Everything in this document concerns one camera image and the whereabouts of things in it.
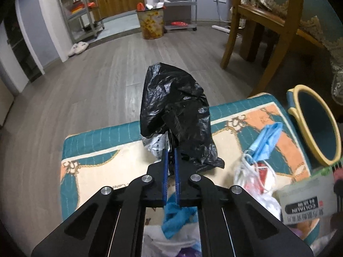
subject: floral trash can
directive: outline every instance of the floral trash can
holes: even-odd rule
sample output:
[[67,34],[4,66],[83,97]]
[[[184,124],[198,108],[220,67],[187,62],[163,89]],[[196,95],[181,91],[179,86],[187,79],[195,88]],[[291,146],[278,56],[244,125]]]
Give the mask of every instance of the floral trash can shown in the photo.
[[143,38],[153,40],[164,34],[163,8],[136,11]]

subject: white slippers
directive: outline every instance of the white slippers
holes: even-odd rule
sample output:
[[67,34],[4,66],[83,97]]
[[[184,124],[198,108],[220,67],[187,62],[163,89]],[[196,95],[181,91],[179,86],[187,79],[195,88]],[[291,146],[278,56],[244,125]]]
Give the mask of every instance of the white slippers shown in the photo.
[[83,42],[83,41],[80,41],[79,43],[75,43],[70,49],[68,56],[71,57],[74,54],[80,54],[84,52],[87,49],[88,45],[89,44],[87,42]]

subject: black plastic bag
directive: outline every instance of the black plastic bag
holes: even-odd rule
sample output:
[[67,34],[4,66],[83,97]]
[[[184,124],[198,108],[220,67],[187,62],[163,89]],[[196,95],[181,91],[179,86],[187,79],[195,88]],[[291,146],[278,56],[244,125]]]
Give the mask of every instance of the black plastic bag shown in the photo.
[[182,159],[193,162],[197,172],[224,168],[212,139],[204,90],[184,70],[164,63],[148,68],[140,123],[146,138],[170,130],[176,136]]

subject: metal bolt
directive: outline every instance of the metal bolt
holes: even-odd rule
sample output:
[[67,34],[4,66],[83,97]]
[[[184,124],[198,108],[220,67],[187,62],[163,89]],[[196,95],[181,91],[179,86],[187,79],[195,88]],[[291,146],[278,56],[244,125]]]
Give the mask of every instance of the metal bolt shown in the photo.
[[191,180],[194,182],[198,182],[201,180],[201,176],[198,174],[193,174],[193,175],[191,175]]
[[242,188],[238,185],[234,185],[232,188],[231,188],[231,191],[234,193],[234,194],[240,194],[242,192]]
[[142,177],[142,181],[145,182],[145,183],[148,183],[148,182],[150,182],[151,180],[152,180],[152,176],[150,176],[150,175],[144,175],[144,176]]
[[109,186],[105,186],[105,187],[103,187],[103,188],[101,189],[101,193],[102,193],[103,195],[110,194],[111,191],[112,191],[112,189],[111,189]]

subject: kitchen cabinet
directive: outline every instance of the kitchen cabinet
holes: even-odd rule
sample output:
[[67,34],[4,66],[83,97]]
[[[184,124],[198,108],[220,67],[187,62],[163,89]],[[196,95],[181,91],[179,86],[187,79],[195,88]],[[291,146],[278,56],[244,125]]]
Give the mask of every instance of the kitchen cabinet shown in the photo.
[[[98,0],[102,18],[136,10],[138,3],[143,3],[143,5],[145,5],[144,0]],[[100,20],[100,16],[97,12],[93,12],[93,15],[95,20]]]

